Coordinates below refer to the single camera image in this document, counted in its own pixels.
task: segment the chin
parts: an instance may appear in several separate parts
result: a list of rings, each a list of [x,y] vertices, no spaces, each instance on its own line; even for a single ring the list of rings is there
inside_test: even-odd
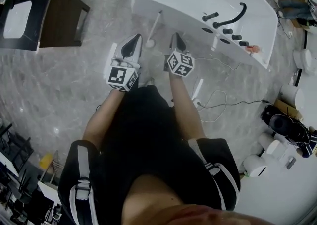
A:
[[[207,206],[180,205],[167,208],[148,223],[150,225],[272,225],[256,217]]]

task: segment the white bathtub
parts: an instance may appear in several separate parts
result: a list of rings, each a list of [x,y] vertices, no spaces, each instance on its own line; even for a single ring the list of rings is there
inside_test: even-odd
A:
[[[242,11],[241,2],[247,5],[247,11],[239,21],[218,29],[213,27],[214,22],[235,18]],[[135,14],[155,19],[161,10],[162,23],[209,44],[212,51],[222,52],[241,63],[268,67],[276,36],[277,16],[265,0],[132,0],[132,11]],[[215,12],[219,13],[219,17],[207,22],[202,20],[205,14]],[[202,28],[208,28],[214,33],[207,33]],[[224,35],[224,28],[233,29],[233,34],[241,35],[242,41],[260,46],[261,52],[246,52],[239,41],[232,40],[231,34]]]

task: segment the white stand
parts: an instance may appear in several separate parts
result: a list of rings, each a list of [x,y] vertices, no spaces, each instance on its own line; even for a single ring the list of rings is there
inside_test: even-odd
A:
[[[159,22],[159,19],[160,19],[160,16],[162,15],[162,13],[163,13],[162,10],[158,13],[158,16],[157,16],[157,18],[156,18],[156,20],[155,20],[155,22],[153,24],[153,27],[152,27],[152,29],[150,31],[149,37],[148,37],[148,39],[147,39],[147,41],[145,43],[145,47],[146,48],[153,48],[154,45],[155,45],[155,41],[153,39],[151,39],[151,36],[153,35],[153,32],[154,32],[154,30],[155,30],[155,28],[156,28],[156,26],[157,26],[157,24]]]

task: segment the tub knob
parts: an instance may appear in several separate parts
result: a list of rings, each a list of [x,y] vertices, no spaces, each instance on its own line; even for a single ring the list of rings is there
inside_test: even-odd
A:
[[[203,21],[206,22],[206,21],[208,21],[208,20],[210,20],[212,18],[216,18],[218,16],[219,16],[219,13],[213,13],[213,14],[208,15],[208,16],[203,16]]]
[[[249,46],[249,42],[247,42],[247,41],[240,41],[240,42],[239,42],[239,45],[240,45],[240,46]]]
[[[223,33],[224,34],[233,34],[233,30],[232,29],[223,29]]]
[[[232,40],[241,40],[242,36],[240,35],[232,35]]]

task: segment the fiducial marker cube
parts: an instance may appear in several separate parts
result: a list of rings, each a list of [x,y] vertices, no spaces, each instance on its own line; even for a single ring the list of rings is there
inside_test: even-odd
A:
[[[138,78],[138,72],[134,68],[111,66],[106,77],[106,83],[113,89],[130,91]]]
[[[195,68],[195,60],[191,56],[178,51],[173,51],[167,63],[173,74],[182,77],[187,77]]]

